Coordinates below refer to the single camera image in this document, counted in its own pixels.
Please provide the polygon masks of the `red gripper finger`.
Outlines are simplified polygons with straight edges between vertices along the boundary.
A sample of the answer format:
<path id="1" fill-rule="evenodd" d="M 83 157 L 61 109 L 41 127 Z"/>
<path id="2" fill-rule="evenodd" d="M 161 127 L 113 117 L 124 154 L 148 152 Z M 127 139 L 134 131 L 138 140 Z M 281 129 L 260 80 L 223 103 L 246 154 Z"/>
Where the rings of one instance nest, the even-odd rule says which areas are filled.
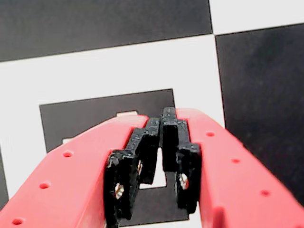
<path id="1" fill-rule="evenodd" d="M 3 228 L 116 228 L 151 184 L 158 118 L 109 119 L 50 151 L 0 212 Z"/>
<path id="2" fill-rule="evenodd" d="M 204 228 L 301 228 L 304 208 L 229 131 L 196 109 L 161 115 L 163 169 L 177 205 L 200 211 Z"/>

